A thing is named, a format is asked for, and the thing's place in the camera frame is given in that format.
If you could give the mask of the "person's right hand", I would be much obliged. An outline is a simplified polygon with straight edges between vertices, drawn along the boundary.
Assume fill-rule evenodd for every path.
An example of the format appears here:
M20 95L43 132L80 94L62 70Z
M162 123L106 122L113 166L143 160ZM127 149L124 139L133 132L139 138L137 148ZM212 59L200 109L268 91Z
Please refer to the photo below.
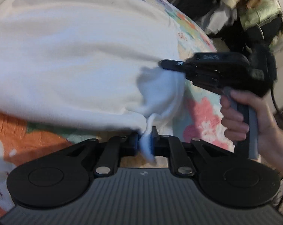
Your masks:
M236 102L249 105L257 114L258 119L258 152L283 175L283 131L278 127L265 99L251 92L232 90L231 97ZM221 123L226 127L225 137L231 141L243 141L249 132L243 115L231 107L226 96L221 96Z

